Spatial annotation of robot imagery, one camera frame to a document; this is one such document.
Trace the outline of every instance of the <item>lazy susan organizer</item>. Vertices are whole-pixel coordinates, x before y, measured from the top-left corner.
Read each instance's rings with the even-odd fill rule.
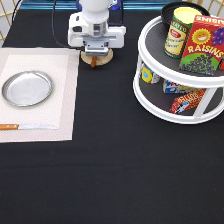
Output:
[[[138,62],[133,82],[134,93],[140,104],[155,116],[179,124],[197,124],[218,116],[224,110],[224,71],[217,70],[214,76],[205,76],[178,69],[180,59],[164,53],[167,30],[161,17],[156,17],[145,25],[138,41]],[[206,88],[197,108],[172,114],[170,108],[175,98],[181,94],[163,93],[163,79],[157,84],[148,84],[141,79],[141,66],[145,63],[156,74],[169,81],[195,87]]]

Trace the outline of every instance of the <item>black table surface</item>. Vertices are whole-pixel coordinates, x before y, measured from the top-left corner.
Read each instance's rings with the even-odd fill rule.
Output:
[[[65,44],[71,13],[56,12]],[[158,15],[125,11],[113,60],[95,69],[80,60],[72,141],[1,144],[1,224],[224,223],[224,113],[173,124],[133,92],[138,37]],[[20,10],[4,47],[58,47],[51,11]]]

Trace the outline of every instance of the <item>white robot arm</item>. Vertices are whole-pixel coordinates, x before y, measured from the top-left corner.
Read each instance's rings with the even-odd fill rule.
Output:
[[[88,56],[106,56],[108,48],[124,46],[124,26],[108,27],[109,9],[117,0],[80,0],[82,12],[74,13],[69,20],[68,44],[85,46]]]

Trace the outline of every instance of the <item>white paper mat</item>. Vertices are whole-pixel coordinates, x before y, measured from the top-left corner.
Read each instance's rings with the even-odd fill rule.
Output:
[[[0,142],[71,140],[79,51],[2,48],[0,59],[1,86],[6,79],[21,70],[44,71],[55,84],[52,95],[46,101],[32,107],[15,108],[1,97],[0,123],[51,124],[59,127],[58,130],[1,131]]]

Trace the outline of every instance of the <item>metal plate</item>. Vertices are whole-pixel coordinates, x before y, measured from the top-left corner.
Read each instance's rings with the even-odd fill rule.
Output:
[[[26,71],[9,78],[2,87],[2,95],[14,106],[27,107],[45,100],[52,90],[53,82],[46,73]]]

